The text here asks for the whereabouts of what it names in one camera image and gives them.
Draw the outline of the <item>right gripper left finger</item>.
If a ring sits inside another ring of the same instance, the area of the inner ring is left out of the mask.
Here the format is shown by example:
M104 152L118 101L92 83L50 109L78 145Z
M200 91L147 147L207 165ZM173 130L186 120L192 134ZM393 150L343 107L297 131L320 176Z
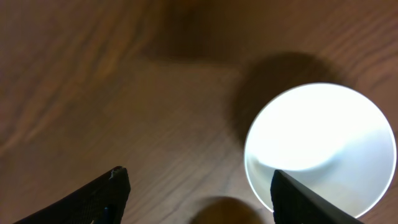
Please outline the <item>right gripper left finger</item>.
M119 224L130 191L127 169L117 166L58 202L16 223Z

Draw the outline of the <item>white small bowl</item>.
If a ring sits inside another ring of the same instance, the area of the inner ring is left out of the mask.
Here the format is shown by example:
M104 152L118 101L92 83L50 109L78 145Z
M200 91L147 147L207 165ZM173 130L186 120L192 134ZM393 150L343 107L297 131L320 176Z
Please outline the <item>white small bowl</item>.
M382 199L396 162L395 136L382 111L332 83L277 95L255 117L244 143L246 177L269 211L272 176L280 169L358 218Z

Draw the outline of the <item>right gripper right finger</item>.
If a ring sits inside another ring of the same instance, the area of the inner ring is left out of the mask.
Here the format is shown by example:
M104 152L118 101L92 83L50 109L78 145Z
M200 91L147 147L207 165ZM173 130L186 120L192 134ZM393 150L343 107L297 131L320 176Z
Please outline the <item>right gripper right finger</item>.
M271 200L275 224L363 224L282 170L274 171Z

